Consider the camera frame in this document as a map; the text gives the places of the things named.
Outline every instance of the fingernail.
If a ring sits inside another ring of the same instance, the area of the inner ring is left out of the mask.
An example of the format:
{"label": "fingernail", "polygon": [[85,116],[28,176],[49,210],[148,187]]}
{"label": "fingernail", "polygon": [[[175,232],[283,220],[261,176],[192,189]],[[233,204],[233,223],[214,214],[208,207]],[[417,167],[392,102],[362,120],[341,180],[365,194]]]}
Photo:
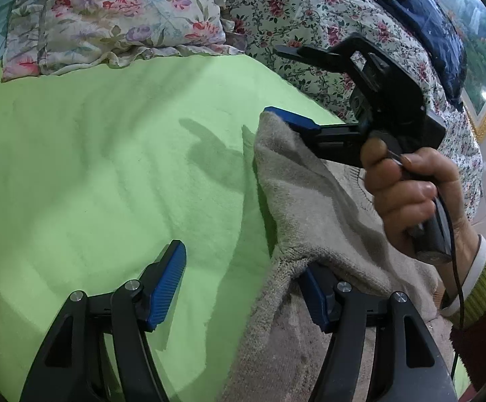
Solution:
{"label": "fingernail", "polygon": [[421,162],[421,157],[418,154],[403,154],[401,156],[403,164],[417,164]]}
{"label": "fingernail", "polygon": [[433,199],[436,195],[436,187],[433,183],[420,183],[420,190],[424,197]]}

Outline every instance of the blue gripper pad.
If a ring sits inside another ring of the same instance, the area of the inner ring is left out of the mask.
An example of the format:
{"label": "blue gripper pad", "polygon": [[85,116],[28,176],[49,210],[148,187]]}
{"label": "blue gripper pad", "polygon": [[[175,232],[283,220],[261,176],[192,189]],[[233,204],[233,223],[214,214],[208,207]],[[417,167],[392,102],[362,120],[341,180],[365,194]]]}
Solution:
{"label": "blue gripper pad", "polygon": [[328,332],[330,321],[327,315],[327,298],[310,268],[307,268],[299,277],[299,287],[303,293],[306,308],[308,308],[312,322],[319,326],[321,331]]}
{"label": "blue gripper pad", "polygon": [[293,131],[300,133],[301,131],[317,130],[319,131],[321,127],[317,125],[310,118],[305,116],[297,115],[293,112],[288,112],[287,110],[282,110],[277,107],[266,107],[263,109],[264,112],[271,112],[277,115],[281,120],[283,120]]}
{"label": "blue gripper pad", "polygon": [[169,262],[161,274],[153,293],[150,295],[150,314],[147,324],[151,331],[156,329],[156,326],[167,317],[172,298],[180,283],[183,269],[187,262],[187,254],[183,243],[180,242],[174,252],[172,252],[172,255],[164,256],[164,258],[169,258]]}

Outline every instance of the white cuff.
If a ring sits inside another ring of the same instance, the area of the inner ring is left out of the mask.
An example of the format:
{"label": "white cuff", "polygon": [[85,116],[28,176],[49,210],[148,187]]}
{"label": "white cuff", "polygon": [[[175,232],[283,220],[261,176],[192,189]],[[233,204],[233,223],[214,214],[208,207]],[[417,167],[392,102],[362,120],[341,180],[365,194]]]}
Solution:
{"label": "white cuff", "polygon": [[[477,283],[479,277],[483,273],[483,269],[486,265],[486,240],[485,237],[481,237],[481,244],[479,245],[479,251],[474,258],[472,267],[466,276],[463,283],[463,295],[464,300],[468,299],[468,296],[474,290],[474,286]],[[459,297],[457,296],[449,307],[443,308],[441,313],[444,317],[451,317],[457,311],[459,311]]]}

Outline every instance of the metal screw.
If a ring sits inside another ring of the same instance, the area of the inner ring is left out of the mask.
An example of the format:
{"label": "metal screw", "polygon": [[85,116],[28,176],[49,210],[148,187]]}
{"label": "metal screw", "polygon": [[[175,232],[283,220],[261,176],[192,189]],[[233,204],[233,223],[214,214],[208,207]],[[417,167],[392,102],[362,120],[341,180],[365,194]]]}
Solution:
{"label": "metal screw", "polygon": [[76,290],[72,292],[72,294],[70,295],[70,300],[73,300],[74,302],[79,302],[82,299],[83,299],[83,292],[81,290]]}
{"label": "metal screw", "polygon": [[408,296],[402,291],[395,291],[392,295],[397,302],[407,302]]}
{"label": "metal screw", "polygon": [[126,284],[124,284],[124,288],[129,291],[137,290],[141,285],[139,280],[130,280]]}
{"label": "metal screw", "polygon": [[336,287],[343,293],[349,293],[353,289],[347,281],[340,281]]}

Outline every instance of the finger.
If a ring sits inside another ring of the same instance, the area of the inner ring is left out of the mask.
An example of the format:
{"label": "finger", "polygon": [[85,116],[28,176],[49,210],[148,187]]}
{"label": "finger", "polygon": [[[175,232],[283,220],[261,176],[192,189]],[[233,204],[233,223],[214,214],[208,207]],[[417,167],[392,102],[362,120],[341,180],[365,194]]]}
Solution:
{"label": "finger", "polygon": [[436,197],[437,190],[427,181],[400,181],[375,193],[373,205],[380,217],[386,216],[403,206],[421,204]]}
{"label": "finger", "polygon": [[368,139],[360,150],[360,161],[365,170],[368,170],[386,157],[388,157],[388,148],[386,143],[380,139]]}
{"label": "finger", "polygon": [[435,214],[436,206],[432,201],[403,206],[383,217],[386,235],[397,237],[406,229],[425,222]]}
{"label": "finger", "polygon": [[366,170],[364,185],[367,191],[374,195],[379,190],[394,185],[401,180],[401,177],[401,166],[391,158],[385,158],[375,166]]}
{"label": "finger", "polygon": [[401,157],[403,166],[410,172],[431,175],[441,183],[459,180],[459,170],[451,159],[432,148],[422,148],[414,154]]}

